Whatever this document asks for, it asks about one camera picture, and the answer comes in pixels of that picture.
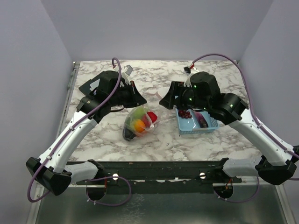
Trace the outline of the green toy cabbage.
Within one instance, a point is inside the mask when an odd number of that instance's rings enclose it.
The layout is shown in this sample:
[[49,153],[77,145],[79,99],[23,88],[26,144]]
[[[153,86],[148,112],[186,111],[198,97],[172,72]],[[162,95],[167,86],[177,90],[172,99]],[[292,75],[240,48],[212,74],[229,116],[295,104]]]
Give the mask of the green toy cabbage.
[[143,117],[143,115],[145,114],[145,109],[143,107],[138,107],[136,108],[136,110],[133,112],[133,116],[136,119],[141,119]]

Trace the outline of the dark red toy grapes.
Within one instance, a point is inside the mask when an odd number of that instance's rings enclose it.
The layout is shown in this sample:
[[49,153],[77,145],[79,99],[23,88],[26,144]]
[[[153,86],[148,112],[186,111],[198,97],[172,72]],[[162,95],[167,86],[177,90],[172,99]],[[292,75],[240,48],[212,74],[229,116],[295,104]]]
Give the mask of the dark red toy grapes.
[[178,111],[178,115],[181,118],[184,118],[184,119],[190,119],[190,118],[192,118],[192,115],[191,115],[191,113],[189,111],[180,110],[180,111]]

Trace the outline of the clear pink zip top bag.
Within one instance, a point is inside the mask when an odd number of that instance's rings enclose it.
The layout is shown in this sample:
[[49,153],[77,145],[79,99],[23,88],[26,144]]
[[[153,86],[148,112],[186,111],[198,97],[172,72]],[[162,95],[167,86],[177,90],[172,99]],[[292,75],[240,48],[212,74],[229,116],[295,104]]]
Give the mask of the clear pink zip top bag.
[[134,108],[126,117],[122,136],[126,141],[140,138],[153,132],[158,124],[158,113],[152,104],[144,104]]

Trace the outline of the red toy tomato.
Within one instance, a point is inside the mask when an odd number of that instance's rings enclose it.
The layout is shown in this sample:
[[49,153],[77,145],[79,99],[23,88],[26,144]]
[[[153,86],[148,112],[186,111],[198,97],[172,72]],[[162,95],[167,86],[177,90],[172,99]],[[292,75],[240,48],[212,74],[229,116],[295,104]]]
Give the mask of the red toy tomato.
[[157,115],[152,112],[146,112],[146,114],[144,114],[142,116],[142,122],[145,124],[145,126],[150,126],[151,124],[155,123],[157,120]]

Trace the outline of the orange toy pumpkin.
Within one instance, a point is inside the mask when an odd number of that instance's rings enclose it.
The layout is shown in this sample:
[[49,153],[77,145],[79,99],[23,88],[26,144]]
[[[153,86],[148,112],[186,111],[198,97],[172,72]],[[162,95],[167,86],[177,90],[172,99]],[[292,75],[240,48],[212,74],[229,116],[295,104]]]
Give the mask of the orange toy pumpkin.
[[134,128],[136,132],[142,133],[143,131],[145,131],[145,127],[146,125],[141,119],[134,120]]

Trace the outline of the dark purple toy eggplant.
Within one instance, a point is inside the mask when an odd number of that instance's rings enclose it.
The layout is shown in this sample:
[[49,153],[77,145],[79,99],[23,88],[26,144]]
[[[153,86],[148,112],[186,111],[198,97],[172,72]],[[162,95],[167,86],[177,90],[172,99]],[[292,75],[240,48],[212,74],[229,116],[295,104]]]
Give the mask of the dark purple toy eggplant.
[[123,136],[124,140],[131,141],[136,137],[136,134],[134,132],[132,132],[130,129],[124,127],[123,131],[122,131],[122,136]]

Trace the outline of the green orange toy mango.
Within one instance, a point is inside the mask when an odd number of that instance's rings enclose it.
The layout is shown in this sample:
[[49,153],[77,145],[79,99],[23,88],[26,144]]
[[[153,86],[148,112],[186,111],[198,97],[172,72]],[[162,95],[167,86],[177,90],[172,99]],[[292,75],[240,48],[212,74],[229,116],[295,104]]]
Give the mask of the green orange toy mango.
[[131,119],[131,118],[126,119],[125,125],[126,125],[127,129],[130,129],[130,130],[133,130],[133,131],[135,130],[135,128],[134,128],[134,120],[133,119]]

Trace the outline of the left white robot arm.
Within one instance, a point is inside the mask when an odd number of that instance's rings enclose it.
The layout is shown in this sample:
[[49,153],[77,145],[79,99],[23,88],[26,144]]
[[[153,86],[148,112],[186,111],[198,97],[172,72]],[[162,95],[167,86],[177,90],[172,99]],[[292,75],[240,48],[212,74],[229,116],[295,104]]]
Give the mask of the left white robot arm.
[[67,162],[83,138],[111,112],[112,107],[134,108],[147,102],[129,76],[129,71],[113,70],[96,76],[98,86],[80,100],[59,137],[38,158],[27,160],[26,167],[33,180],[56,196],[74,182],[89,180],[98,184],[103,180],[103,167],[99,163],[90,160],[68,166]]

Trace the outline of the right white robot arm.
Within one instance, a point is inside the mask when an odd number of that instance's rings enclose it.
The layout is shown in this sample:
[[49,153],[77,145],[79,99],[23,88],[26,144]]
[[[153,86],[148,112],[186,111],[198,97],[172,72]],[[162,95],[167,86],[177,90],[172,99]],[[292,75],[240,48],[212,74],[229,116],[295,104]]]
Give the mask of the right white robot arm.
[[233,93],[221,93],[215,76],[207,72],[190,74],[185,82],[173,81],[159,104],[166,109],[200,109],[215,120],[242,134],[261,153],[261,158],[227,159],[215,170],[215,179],[226,182],[236,176],[258,176],[280,185],[292,178],[299,160],[299,148],[281,140],[259,119],[247,103]]

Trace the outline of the light blue plastic basket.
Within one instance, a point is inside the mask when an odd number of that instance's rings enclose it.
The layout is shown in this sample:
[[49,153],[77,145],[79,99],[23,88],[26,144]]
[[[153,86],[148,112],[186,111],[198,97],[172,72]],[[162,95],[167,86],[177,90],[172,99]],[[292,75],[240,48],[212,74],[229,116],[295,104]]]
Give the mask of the light blue plastic basket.
[[[212,118],[210,114],[206,111],[187,110],[192,115],[192,118],[190,119],[181,118],[178,115],[178,111],[179,110],[176,108],[178,132],[180,135],[212,133],[220,127],[218,121]],[[204,118],[208,123],[208,128],[201,128],[199,126],[198,121],[194,115],[194,112],[200,112],[204,116]]]

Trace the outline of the black foam pad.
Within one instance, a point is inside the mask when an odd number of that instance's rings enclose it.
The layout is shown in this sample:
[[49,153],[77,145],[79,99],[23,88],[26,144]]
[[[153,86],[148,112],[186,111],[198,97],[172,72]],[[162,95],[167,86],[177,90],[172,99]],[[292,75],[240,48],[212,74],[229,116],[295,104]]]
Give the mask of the black foam pad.
[[83,93],[85,96],[95,96],[97,92],[96,90],[99,86],[100,78],[104,74],[104,72],[105,71],[99,73],[93,79],[89,79],[87,82],[81,85],[79,87],[80,92]]

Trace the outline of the aluminium rail frame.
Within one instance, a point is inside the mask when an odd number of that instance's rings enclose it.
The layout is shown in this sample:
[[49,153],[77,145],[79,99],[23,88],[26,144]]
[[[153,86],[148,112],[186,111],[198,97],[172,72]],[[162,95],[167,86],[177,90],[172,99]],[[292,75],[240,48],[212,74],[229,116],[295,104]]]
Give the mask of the aluminium rail frame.
[[[242,134],[220,121],[221,128],[208,135],[179,139],[175,107],[159,104],[171,82],[184,82],[188,61],[123,61],[130,65],[139,93],[158,113],[153,132],[132,141],[124,140],[122,131],[134,108],[115,106],[79,143],[67,165],[93,160],[102,161],[220,161],[222,159],[261,158],[262,153]],[[197,69],[214,75],[222,93],[233,93],[247,103],[247,94],[238,69],[229,61],[200,61]],[[82,62],[76,85],[93,79],[103,71],[118,71],[104,61]],[[85,95],[74,91],[68,114],[69,122]],[[89,189],[74,182],[60,195],[49,194],[36,202],[33,224],[288,224],[294,221],[282,184],[273,185],[258,176],[236,176],[240,183],[213,185],[213,193],[109,194],[107,187]],[[91,182],[121,179],[113,174],[95,176]]]

